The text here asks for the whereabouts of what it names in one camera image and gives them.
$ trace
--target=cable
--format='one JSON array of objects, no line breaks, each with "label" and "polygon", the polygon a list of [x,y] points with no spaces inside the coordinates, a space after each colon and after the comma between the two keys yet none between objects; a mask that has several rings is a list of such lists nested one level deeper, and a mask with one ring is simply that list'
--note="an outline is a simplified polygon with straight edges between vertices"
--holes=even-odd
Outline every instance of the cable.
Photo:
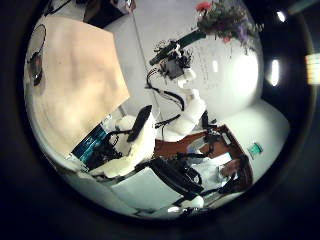
[{"label": "cable", "polygon": [[159,88],[155,88],[152,86],[151,82],[150,82],[150,77],[154,74],[156,74],[157,72],[159,72],[159,70],[157,68],[154,68],[152,70],[150,70],[150,72],[148,73],[147,75],[147,89],[152,89],[153,91],[157,92],[161,97],[167,99],[167,100],[170,100],[170,101],[173,101],[175,102],[176,104],[181,104],[180,109],[181,111],[184,111],[184,100],[182,99],[182,97],[180,97],[179,95],[173,93],[173,92],[169,92],[169,91],[164,91],[164,90],[161,90]]}]

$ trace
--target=wall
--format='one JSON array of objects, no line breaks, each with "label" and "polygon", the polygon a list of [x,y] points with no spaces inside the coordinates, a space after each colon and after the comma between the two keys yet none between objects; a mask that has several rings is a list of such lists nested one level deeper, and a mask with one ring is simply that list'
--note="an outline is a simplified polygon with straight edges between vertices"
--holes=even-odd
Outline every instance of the wall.
[{"label": "wall", "polygon": [[[155,56],[154,47],[161,40],[178,39],[196,26],[198,0],[137,0],[133,14],[122,17],[107,26],[114,33],[120,65],[131,98],[123,105],[127,113],[136,114],[146,101],[159,106],[163,118],[177,113],[177,106],[153,97],[150,90],[143,89],[147,71],[152,67],[149,60]],[[253,45],[257,52],[244,54],[239,42],[224,44],[221,39],[208,36],[192,44],[192,68],[197,79],[187,87],[197,88],[207,103],[210,119],[223,119],[253,104],[261,96],[263,72],[262,53],[259,41]],[[213,70],[213,61],[218,62],[218,71]],[[176,83],[162,78],[154,79],[155,86],[183,93]]]},{"label": "wall", "polygon": [[247,148],[254,142],[260,143],[264,149],[254,160],[250,158],[254,182],[262,177],[276,160],[290,131],[287,119],[263,100],[224,119],[222,123],[227,124],[248,155]]}]

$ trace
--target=pink flower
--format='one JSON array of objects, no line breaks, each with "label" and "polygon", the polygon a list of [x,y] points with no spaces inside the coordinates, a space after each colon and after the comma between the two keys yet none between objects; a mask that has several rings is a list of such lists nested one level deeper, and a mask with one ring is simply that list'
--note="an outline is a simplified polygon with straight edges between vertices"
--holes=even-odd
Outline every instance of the pink flower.
[{"label": "pink flower", "polygon": [[204,1],[202,3],[199,3],[196,7],[198,12],[202,12],[204,10],[209,10],[211,8],[212,4],[208,1]]},{"label": "pink flower", "polygon": [[231,38],[229,38],[229,37],[223,38],[223,42],[224,42],[224,43],[228,43],[228,42],[230,42],[230,41],[231,41]]}]

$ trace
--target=beige board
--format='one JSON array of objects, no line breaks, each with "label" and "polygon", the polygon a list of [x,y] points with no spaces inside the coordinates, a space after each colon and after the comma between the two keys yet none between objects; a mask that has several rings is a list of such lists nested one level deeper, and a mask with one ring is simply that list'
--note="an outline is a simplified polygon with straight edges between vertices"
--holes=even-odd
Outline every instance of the beige board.
[{"label": "beige board", "polygon": [[61,17],[43,19],[43,79],[33,87],[35,120],[50,146],[67,156],[129,92],[113,34]]}]

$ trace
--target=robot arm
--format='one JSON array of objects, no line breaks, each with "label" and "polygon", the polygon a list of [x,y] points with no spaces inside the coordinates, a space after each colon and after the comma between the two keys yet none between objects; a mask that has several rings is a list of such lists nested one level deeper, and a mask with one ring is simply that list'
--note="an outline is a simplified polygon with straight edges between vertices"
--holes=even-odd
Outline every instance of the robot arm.
[{"label": "robot arm", "polygon": [[158,131],[157,139],[166,142],[180,141],[189,135],[194,127],[199,123],[206,110],[206,103],[200,97],[197,89],[183,88],[185,83],[195,78],[195,72],[191,68],[187,68],[185,69],[184,75],[176,79],[178,86],[186,94],[187,106],[185,110],[180,113],[180,117],[178,119],[165,125],[163,127],[163,131]]}]

